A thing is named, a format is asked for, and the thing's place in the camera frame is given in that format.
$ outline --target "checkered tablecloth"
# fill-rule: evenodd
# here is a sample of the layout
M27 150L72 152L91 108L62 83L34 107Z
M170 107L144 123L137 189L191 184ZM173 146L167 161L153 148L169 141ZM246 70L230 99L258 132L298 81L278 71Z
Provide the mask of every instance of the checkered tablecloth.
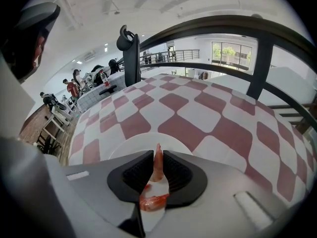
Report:
M110 85L117 85L117 87L114 89L115 92L126 88L124 81L124 72L117 72L116 74L111 75L108 81ZM81 96L77 101L77 107L79 111L84 112L95 105L97 102L105 99L106 97L109 97L110 93L108 92L99 95L99 93L105 89L105 85L101 84L97 87L92 88L90 91Z
M245 94L160 74L108 97L77 124L69 164L107 160L126 139L161 132L195 156L236 167L291 206L311 190L317 155L283 117Z

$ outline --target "red shirt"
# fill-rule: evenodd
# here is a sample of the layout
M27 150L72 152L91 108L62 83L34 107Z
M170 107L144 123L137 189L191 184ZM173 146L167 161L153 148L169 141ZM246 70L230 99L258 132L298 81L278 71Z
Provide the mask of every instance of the red shirt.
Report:
M76 97L78 95L78 90L74 83L69 82L67 85L67 91L71 93L71 96Z

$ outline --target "ceiling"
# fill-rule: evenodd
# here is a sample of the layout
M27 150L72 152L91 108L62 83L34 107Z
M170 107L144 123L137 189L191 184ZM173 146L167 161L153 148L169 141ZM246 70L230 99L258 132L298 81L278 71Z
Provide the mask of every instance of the ceiling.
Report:
M85 53L116 50L119 29L145 35L144 38L175 24L211 15L260 14L264 19L286 25L309 38L299 17L285 0L31 0L26 6L51 1L61 7L61 13L47 40L42 64L23 83L31 95L38 95L34 80L47 81Z

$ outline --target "table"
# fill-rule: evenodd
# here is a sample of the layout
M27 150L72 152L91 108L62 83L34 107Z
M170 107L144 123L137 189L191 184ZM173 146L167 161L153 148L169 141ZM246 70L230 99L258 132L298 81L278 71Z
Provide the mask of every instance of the table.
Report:
M149 131L239 169L287 206L313 186L317 155L283 117L230 88L166 74L114 93L82 114L69 164L107 160L126 139Z
M56 118L62 124L62 122L55 115L52 114L50 118L48 119L48 121L45 123L43 127L43 131L45 131L48 135L50 135L52 139L56 140L56 138L46 129L46 126L49 125L49 123L52 121L56 125L56 127L60 129L62 132L65 132L65 130L61 126L58 125L58 123L54 120L54 118Z
M113 75L110 75L108 81L110 85L117 85L117 88L115 89L116 91L120 91L126 88L124 81L124 72L117 72ZM84 112L100 100L110 96L110 93L99 95L99 93L105 89L105 85L101 84L83 94L77 101L77 108L79 109L79 111Z

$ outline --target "plate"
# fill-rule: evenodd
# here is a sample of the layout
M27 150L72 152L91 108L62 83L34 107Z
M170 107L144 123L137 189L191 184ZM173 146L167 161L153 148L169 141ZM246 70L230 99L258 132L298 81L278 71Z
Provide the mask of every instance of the plate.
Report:
M155 153L157 143L160 143L161 150L171 150L192 155L191 151L176 138L163 133L148 132L136 135L123 142L116 150L114 150L109 159L126 156L143 150L154 150ZM160 196L168 193L168 181L165 176L158 182L149 181L148 183L152 186L143 192L144 197ZM152 231L155 225L163 217L164 212L164 208L153 212L141 210L144 231Z

